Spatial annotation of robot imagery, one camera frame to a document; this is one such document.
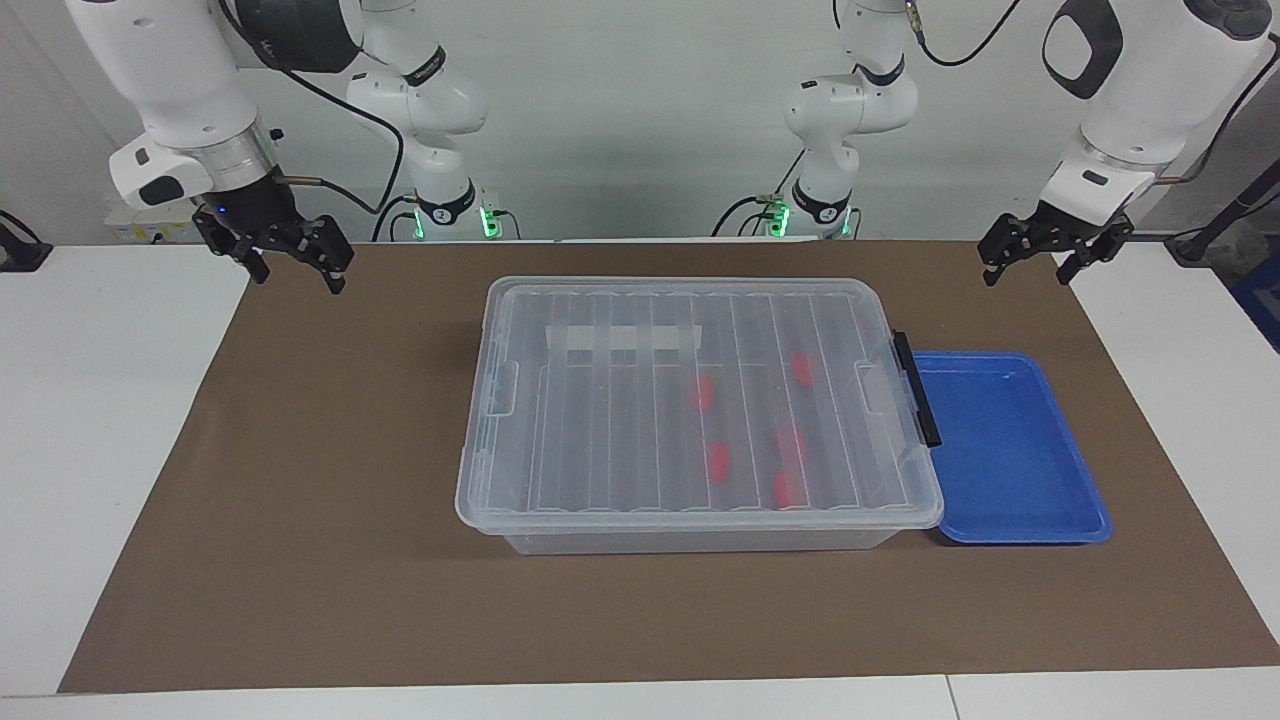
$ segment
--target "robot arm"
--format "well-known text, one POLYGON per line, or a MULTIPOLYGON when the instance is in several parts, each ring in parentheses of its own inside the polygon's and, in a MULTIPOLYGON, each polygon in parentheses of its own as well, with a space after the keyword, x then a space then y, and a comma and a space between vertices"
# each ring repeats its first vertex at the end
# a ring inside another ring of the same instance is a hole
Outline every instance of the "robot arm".
POLYGON ((1043 61, 1088 113, 1036 211, 1001 215, 979 242, 987 284, 1039 252, 1071 252, 1064 284, 1114 259, 1133 233, 1125 208, 1248 74, 1270 24, 1267 0, 1066 0, 1043 61))
POLYGON ((65 0, 116 90, 137 108, 143 135, 111 156, 122 197, 146 209, 201 201, 193 218, 218 255, 269 274, 261 250, 285 252, 342 291, 355 252, 333 218, 307 220, 282 177, 257 106, 204 0, 65 0))
MULTIPOLYGON (((488 101, 436 41, 421 0, 236 0, 268 67, 338 73, 358 54, 378 65, 356 74, 347 101, 390 123, 404 140, 420 224, 433 240, 492 237, 485 192, 452 136, 484 127, 488 101)), ((390 140, 367 118, 357 122, 390 140)))
POLYGON ((237 32, 274 69, 338 73, 361 51, 374 58, 379 68, 357 76, 348 92, 353 105, 385 117, 404 137, 420 210, 454 236, 500 232, 449 140, 480 129, 484 99, 445 67, 419 0, 65 4, 111 83, 142 118, 143 135, 111 156, 120 196, 138 209, 197 200, 193 220, 205 242, 244 265, 255 282, 266 281, 260 251, 269 250, 316 268, 338 293, 355 251, 332 217, 298 214, 257 106, 237 82, 219 29, 223 12, 233 14, 237 32), (465 215, 474 206, 480 211, 465 215))
MULTIPOLYGON (((419 225, 433 240, 493 237, 498 231, 452 136, 484 127, 488 101, 448 63, 419 0, 365 0, 364 51, 380 67, 357 74, 347 101, 390 122, 404 159, 419 225)), ((378 126, 362 120, 370 129, 378 126)))
POLYGON ((800 83, 786 113, 805 147, 791 188, 792 227, 819 236, 836 233, 849 213, 859 158, 847 138, 905 126, 918 101, 905 70, 905 0, 849 0, 844 18, 840 38, 854 72, 800 83))

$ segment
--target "clear plastic storage box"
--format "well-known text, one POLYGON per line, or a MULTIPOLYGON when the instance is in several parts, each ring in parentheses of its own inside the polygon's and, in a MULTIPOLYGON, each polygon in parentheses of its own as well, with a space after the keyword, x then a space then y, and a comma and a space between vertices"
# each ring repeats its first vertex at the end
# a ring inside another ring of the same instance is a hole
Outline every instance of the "clear plastic storage box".
POLYGON ((457 510, 520 552, 861 550, 942 493, 849 279, 494 283, 457 510))

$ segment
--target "blue tray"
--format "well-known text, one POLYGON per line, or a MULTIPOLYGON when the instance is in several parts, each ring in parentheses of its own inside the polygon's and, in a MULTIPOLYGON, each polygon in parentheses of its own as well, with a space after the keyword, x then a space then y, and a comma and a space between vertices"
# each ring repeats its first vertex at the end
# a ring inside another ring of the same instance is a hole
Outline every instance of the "blue tray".
POLYGON ((933 450, 963 543, 1093 543, 1111 519, 1039 365, 1007 352, 916 352, 942 434, 933 450))

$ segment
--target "black cable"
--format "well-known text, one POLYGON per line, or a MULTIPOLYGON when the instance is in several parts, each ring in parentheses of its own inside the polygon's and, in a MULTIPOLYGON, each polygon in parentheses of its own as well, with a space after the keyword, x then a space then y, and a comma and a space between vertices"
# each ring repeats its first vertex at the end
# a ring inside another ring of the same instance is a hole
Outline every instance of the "black cable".
POLYGON ((413 213, 401 213, 399 215, 396 215, 394 218, 392 218, 392 227, 390 227, 390 231, 388 231, 392 234, 392 242, 396 242, 396 223, 398 223, 398 222, 401 222, 403 219, 410 219, 410 220, 413 220, 415 223, 417 223, 417 215, 413 214, 413 213))
MULTIPOLYGON (((218 6, 221 8, 223 17, 227 18, 227 22, 232 26, 232 29, 236 31, 236 35, 238 35, 241 37, 241 40, 243 40, 250 47, 255 49, 255 51, 256 51, 256 49, 259 47, 259 45, 256 42, 253 42, 252 38, 250 38, 248 32, 244 31, 244 27, 241 26, 239 20, 236 19, 236 15, 232 14, 232 9, 230 9, 230 6, 227 5, 227 0, 218 0, 218 6)), ((365 118, 366 120, 369 120, 371 123, 376 123, 376 124, 387 128, 396 137, 396 163, 392 165, 392 173, 387 178, 387 190, 383 191, 383 197, 381 197, 381 200, 378 201, 378 205, 376 205, 376 209, 374 210, 374 213, 376 213, 378 209, 383 209, 387 205, 387 201, 390 200, 392 192, 396 190, 396 178, 399 177, 401 165, 404 163, 404 136, 401 135, 401 131, 396 126, 388 123, 387 120, 379 118, 378 115, 374 115, 372 113, 361 110, 360 108, 356 108, 351 102, 347 102, 346 100, 343 100, 343 99, 340 99, 340 97, 338 97, 335 95, 332 95, 330 92, 328 92, 328 91, 325 91, 325 90, 323 90, 323 88, 312 85, 307 79, 303 79, 302 77, 300 77, 293 70, 287 70, 287 69, 282 68, 280 73, 283 73, 284 77, 292 79, 297 85, 300 85, 300 86, 305 87, 306 90, 311 91, 312 94, 319 95, 320 97, 328 100, 329 102, 333 102, 334 105, 338 105, 339 108, 347 110, 348 113, 353 113, 356 115, 360 115, 361 118, 365 118)), ((335 190, 335 187, 329 187, 329 190, 335 190)))
MULTIPOLYGON (((1256 213, 1261 213, 1262 210, 1266 210, 1266 208, 1268 205, 1271 205, 1272 202, 1275 202, 1276 200, 1280 200, 1280 192, 1276 192, 1275 195, 1272 195, 1267 200, 1265 200, 1262 202, 1258 202, 1253 208, 1249 208, 1248 211, 1240 213, 1240 217, 1236 218, 1236 219, 1234 219, 1234 220, 1231 220, 1231 223, 1228 224, 1226 227, 1229 228, 1229 227, 1234 225, 1235 223, 1243 220, 1244 218, 1248 218, 1249 215, 1253 215, 1256 213)), ((1196 234, 1196 233, 1198 233, 1198 232, 1201 232, 1201 231, 1203 231, 1206 228, 1208 228, 1208 225, 1201 225, 1198 228, 1192 228, 1189 231, 1181 231, 1181 232, 1166 236, 1165 237, 1165 242, 1167 242, 1170 240, 1178 240, 1179 237, 1184 237, 1184 236, 1188 236, 1188 234, 1196 234)))
POLYGON ((520 218, 515 213, 511 210, 494 210, 493 215, 495 218, 511 218, 512 224, 516 225, 516 240, 525 240, 525 234, 520 232, 520 218))
MULTIPOLYGON (((778 182, 778 187, 773 188, 773 195, 778 195, 778 193, 782 192, 782 188, 786 187, 787 181, 791 179, 791 173, 796 172, 796 168, 800 167, 800 160, 803 158, 804 158, 804 150, 801 150, 800 152, 796 154, 796 159, 792 160, 791 161, 791 167, 787 168, 787 174, 782 176, 782 181, 778 182)), ((755 233, 758 233, 758 232, 760 232, 760 222, 759 220, 755 223, 755 227, 751 228, 751 236, 754 237, 755 233)))
MULTIPOLYGON (((1012 3, 1010 3, 1009 8, 1005 10, 1005 14, 1000 17, 1000 20, 996 22, 996 27, 991 28, 991 32, 987 33, 987 37, 983 38, 983 41, 977 47, 973 49, 973 53, 969 53, 968 55, 965 55, 964 58, 960 58, 959 60, 943 60, 942 58, 938 58, 937 55, 934 55, 933 51, 929 50, 928 42, 925 42, 925 40, 924 40, 924 28, 923 27, 920 29, 915 31, 915 41, 920 45, 920 50, 924 51, 924 56, 928 58, 929 60, 932 60, 934 64, 942 65, 943 68, 955 68, 955 67, 963 65, 963 64, 968 63, 969 60, 973 60, 974 58, 977 58, 983 50, 987 49, 988 45, 991 45, 991 41, 995 40, 996 36, 1000 33, 1001 28, 1005 27, 1005 23, 1009 22, 1009 17, 1014 14, 1014 10, 1018 9, 1018 5, 1020 5, 1021 1, 1023 0, 1014 0, 1012 3)), ((914 12, 916 13, 916 17, 919 17, 918 15, 919 10, 914 10, 914 12)))
POLYGON ((1258 74, 1253 76, 1253 79, 1249 81, 1249 85, 1244 86, 1244 90, 1240 92, 1240 96, 1235 99, 1235 102, 1231 102, 1231 108, 1226 111, 1226 115, 1222 117, 1222 122, 1217 126, 1217 129, 1213 132, 1213 140, 1208 141, 1208 147, 1206 147, 1204 152, 1201 154, 1199 160, 1196 161, 1196 167, 1192 170, 1189 170, 1185 176, 1176 178, 1157 179, 1156 184, 1160 186, 1184 184, 1198 178, 1201 173, 1204 172, 1204 167, 1208 165, 1210 156, 1213 155, 1213 150, 1217 147, 1217 141, 1221 140, 1222 133, 1226 132, 1226 126, 1229 126, 1231 120, 1235 119, 1235 114, 1240 110, 1240 105, 1244 105, 1244 101, 1249 97, 1249 94, 1253 92, 1253 88, 1257 87, 1258 83, 1262 82, 1265 77, 1267 77, 1267 73, 1271 72, 1271 68, 1275 67, 1276 61, 1280 61, 1280 36, 1272 32, 1267 35, 1267 40, 1270 40, 1271 44, 1275 45, 1275 47, 1271 50, 1271 59, 1267 60, 1265 65, 1262 65, 1262 69, 1258 70, 1258 74))
POLYGON ((755 196, 748 196, 731 205, 728 210, 724 210, 724 214, 721 215, 721 219, 716 223, 716 229, 712 231, 712 237, 719 236, 721 228, 724 227, 724 223, 728 222, 733 213, 737 213, 739 208, 750 205, 751 202, 759 202, 759 200, 756 200, 755 196))
POLYGON ((31 236, 31 240, 35 240, 37 243, 44 245, 44 241, 40 240, 40 236, 36 234, 36 231, 33 231, 29 227, 27 227, 27 223, 19 220, 12 213, 5 213, 4 210, 0 210, 0 218, 4 218, 6 220, 9 220, 9 223, 13 224, 13 227, 15 227, 15 228, 20 229, 22 232, 27 233, 28 236, 31 236))
POLYGON ((355 192, 347 190, 346 187, 342 187, 340 184, 338 184, 335 182, 329 182, 329 181, 326 181, 324 178, 320 178, 320 187, 323 187, 325 190, 332 190, 332 191, 337 192, 338 195, 346 197, 347 200, 351 200, 356 205, 360 205, 360 209, 364 210, 364 211, 366 211, 366 213, 369 213, 370 215, 376 215, 378 214, 378 208, 374 208, 369 202, 365 202, 364 200, 361 200, 360 197, 357 197, 355 192))
POLYGON ((772 217, 773 215, 771 215, 769 213, 760 213, 758 215, 751 215, 750 218, 742 220, 742 227, 737 228, 737 237, 742 237, 742 233, 746 232, 746 224, 750 223, 751 220, 755 220, 756 222, 755 223, 755 228, 756 229, 751 231, 751 237, 754 237, 755 233, 759 232, 760 222, 762 220, 768 220, 772 217))
POLYGON ((858 213, 858 224, 854 225, 854 237, 850 238, 850 240, 858 240, 858 233, 861 232, 863 229, 863 209, 854 208, 852 210, 850 210, 850 213, 858 213))
POLYGON ((388 202, 385 206, 383 206, 383 211, 378 214, 378 222, 374 223, 374 234, 370 236, 369 242, 378 242, 378 236, 381 234, 383 232, 383 225, 387 223, 387 217, 392 214, 392 210, 394 210, 397 205, 399 205, 401 202, 412 202, 412 201, 413 200, 410 196, 402 195, 396 200, 388 202))

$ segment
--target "black latch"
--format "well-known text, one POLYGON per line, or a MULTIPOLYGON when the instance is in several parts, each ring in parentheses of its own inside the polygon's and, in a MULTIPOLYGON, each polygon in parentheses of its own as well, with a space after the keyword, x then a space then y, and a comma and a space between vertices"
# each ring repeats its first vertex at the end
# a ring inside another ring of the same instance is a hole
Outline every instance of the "black latch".
POLYGON ((893 333, 893 351, 897 354, 897 364, 906 370, 906 382, 911 386, 911 395, 915 396, 915 421, 920 427, 924 445, 938 447, 942 445, 942 434, 938 433, 938 423, 933 419, 929 398, 924 395, 924 380, 920 379, 920 369, 915 366, 915 355, 911 354, 906 333, 893 333))

